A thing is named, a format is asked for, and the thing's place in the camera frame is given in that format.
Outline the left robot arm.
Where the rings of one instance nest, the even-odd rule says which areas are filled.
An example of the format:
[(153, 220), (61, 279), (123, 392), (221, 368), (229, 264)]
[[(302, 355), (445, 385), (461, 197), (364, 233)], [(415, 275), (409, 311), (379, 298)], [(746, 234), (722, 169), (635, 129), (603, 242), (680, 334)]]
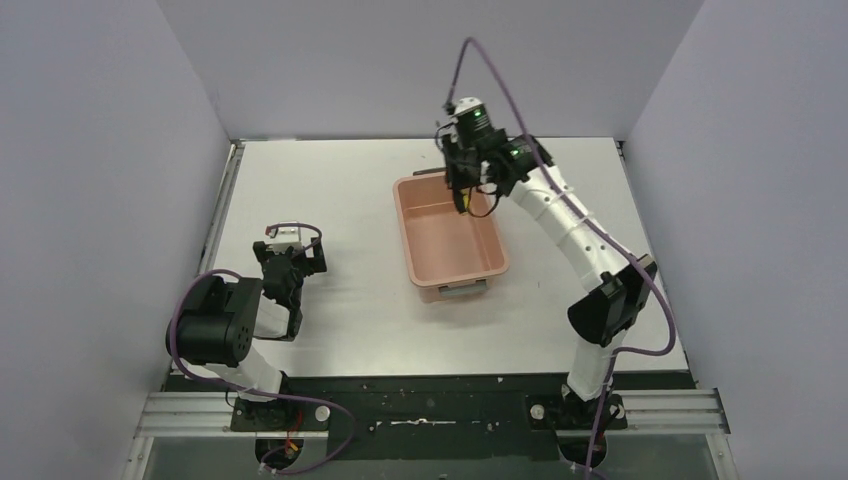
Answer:
[(166, 349), (187, 377), (186, 366), (214, 373), (207, 380), (259, 404), (293, 400), (287, 375), (253, 346), (255, 340), (293, 341), (303, 321), (305, 279), (327, 271), (322, 240), (256, 241), (258, 277), (218, 269), (196, 279), (180, 301), (166, 333)]

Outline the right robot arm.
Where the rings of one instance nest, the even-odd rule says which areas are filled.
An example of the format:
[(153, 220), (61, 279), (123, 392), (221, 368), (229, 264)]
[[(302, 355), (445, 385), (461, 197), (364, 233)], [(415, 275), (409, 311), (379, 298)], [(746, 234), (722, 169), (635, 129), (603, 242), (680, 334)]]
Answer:
[(569, 420), (585, 424), (605, 403), (601, 395), (610, 386), (612, 353), (645, 306), (656, 264), (649, 255), (630, 263), (604, 239), (604, 230), (535, 137), (509, 137), (495, 128), (474, 97), (449, 101), (445, 111), (449, 121), (437, 143), (456, 210), (472, 215), (474, 195), (488, 195), (495, 203), (511, 200), (566, 257), (586, 292), (567, 310), (578, 341), (562, 389)]

